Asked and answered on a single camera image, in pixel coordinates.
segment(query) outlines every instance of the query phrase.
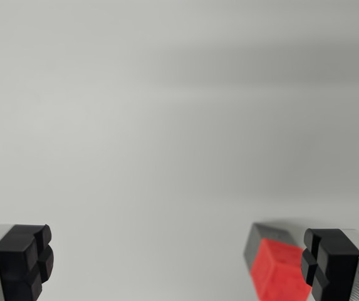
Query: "gray background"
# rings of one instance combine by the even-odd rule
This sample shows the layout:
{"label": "gray background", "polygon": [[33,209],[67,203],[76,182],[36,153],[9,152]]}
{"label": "gray background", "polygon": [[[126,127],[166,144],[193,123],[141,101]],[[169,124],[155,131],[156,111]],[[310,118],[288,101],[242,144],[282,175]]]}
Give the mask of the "gray background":
{"label": "gray background", "polygon": [[256,300],[253,221],[359,229],[359,1],[0,1],[0,223],[42,301]]}

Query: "black gripper pad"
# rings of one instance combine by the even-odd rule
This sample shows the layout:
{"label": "black gripper pad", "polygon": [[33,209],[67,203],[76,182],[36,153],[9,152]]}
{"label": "black gripper pad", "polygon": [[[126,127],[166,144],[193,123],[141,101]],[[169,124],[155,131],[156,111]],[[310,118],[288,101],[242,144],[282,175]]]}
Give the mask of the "black gripper pad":
{"label": "black gripper pad", "polygon": [[5,301],[36,301],[53,270],[48,225],[15,225],[0,240],[0,278]]}
{"label": "black gripper pad", "polygon": [[349,301],[359,249],[339,229],[307,229],[302,274],[316,301]]}

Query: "white backdrop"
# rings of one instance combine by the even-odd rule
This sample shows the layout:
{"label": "white backdrop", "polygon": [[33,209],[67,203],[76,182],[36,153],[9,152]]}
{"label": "white backdrop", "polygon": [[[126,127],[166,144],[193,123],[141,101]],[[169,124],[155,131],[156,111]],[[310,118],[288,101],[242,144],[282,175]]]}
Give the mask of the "white backdrop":
{"label": "white backdrop", "polygon": [[256,300],[253,221],[359,229],[359,1],[0,1],[0,223],[41,301]]}

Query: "white wall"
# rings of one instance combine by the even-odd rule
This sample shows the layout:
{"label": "white wall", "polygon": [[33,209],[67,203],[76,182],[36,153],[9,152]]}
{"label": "white wall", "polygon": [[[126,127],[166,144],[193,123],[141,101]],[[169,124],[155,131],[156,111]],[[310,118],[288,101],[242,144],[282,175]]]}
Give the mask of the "white wall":
{"label": "white wall", "polygon": [[0,223],[42,301],[255,300],[253,221],[359,229],[359,1],[0,1]]}

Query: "red block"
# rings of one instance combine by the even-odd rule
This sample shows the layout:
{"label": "red block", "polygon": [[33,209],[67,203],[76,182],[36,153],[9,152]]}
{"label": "red block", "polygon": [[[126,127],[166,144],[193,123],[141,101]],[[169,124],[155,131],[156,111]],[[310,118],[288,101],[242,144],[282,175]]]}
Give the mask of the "red block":
{"label": "red block", "polygon": [[303,250],[263,238],[251,268],[260,301],[306,301],[311,287],[301,272]]}

